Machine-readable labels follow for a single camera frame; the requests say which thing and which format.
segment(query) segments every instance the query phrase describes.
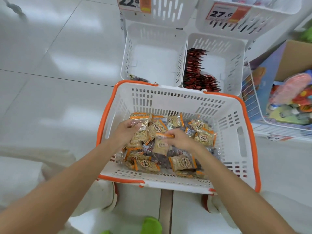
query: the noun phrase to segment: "white wire rack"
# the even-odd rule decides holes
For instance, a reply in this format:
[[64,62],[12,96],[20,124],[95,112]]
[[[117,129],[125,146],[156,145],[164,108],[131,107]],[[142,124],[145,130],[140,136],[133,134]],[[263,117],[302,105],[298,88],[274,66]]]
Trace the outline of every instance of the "white wire rack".
[[243,80],[245,81],[243,88],[246,85],[249,86],[244,88],[243,92],[249,96],[248,100],[244,100],[244,102],[255,135],[281,135],[285,137],[294,137],[298,140],[312,143],[312,130],[297,128],[297,125],[275,122],[274,120],[263,116],[253,78],[250,77],[249,80],[246,80],[248,75],[252,75],[249,63],[244,67]]

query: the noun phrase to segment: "forearm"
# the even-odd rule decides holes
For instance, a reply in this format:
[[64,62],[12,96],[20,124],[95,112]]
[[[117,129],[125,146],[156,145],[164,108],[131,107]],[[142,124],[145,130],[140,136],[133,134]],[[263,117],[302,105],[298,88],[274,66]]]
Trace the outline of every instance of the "forearm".
[[192,151],[242,233],[295,233],[278,212],[203,146]]
[[57,233],[113,155],[110,141],[39,185],[0,215],[0,233]]

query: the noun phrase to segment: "hand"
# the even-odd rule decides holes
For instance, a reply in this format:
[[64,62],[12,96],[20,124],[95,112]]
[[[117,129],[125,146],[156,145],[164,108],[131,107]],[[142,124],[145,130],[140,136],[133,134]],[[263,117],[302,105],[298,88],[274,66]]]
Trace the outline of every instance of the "hand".
[[111,145],[116,148],[115,153],[120,151],[127,143],[130,142],[134,134],[140,129],[141,123],[132,126],[130,119],[119,123],[117,129],[114,131],[109,140]]
[[185,132],[180,129],[173,129],[167,131],[167,134],[174,135],[172,139],[165,139],[164,142],[168,145],[174,145],[178,149],[192,152],[196,146],[200,146],[199,143],[191,139]]

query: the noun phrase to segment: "person's left hand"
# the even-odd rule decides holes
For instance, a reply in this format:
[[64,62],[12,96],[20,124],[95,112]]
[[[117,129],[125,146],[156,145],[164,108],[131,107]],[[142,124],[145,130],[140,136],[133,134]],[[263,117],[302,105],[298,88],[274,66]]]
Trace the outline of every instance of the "person's left hand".
[[132,124],[133,123],[130,119],[120,122],[117,129],[109,138],[112,143],[111,145],[116,148],[115,152],[120,151],[127,143],[129,143],[134,134],[141,127],[141,123],[131,127]]

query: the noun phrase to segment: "person's left arm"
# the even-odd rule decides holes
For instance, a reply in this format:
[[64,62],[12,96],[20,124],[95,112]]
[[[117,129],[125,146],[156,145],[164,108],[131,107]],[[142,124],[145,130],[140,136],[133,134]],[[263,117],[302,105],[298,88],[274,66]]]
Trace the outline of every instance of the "person's left arm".
[[0,233],[55,234],[61,230],[112,155],[140,128],[140,124],[130,126],[130,120],[121,122],[109,139],[10,205],[0,214]]

